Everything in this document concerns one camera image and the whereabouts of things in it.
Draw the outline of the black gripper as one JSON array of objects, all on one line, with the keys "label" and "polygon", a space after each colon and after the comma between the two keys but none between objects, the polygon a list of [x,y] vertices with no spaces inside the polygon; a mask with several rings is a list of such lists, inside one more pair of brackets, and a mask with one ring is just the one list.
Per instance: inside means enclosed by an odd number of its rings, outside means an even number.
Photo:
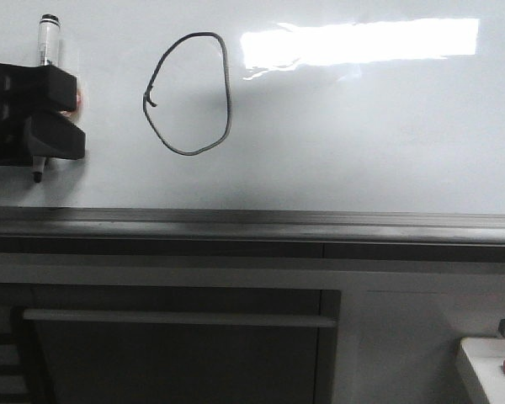
[{"label": "black gripper", "polygon": [[78,160],[86,134],[52,109],[77,109],[77,78],[57,66],[0,63],[0,166],[28,167],[32,157]]}]

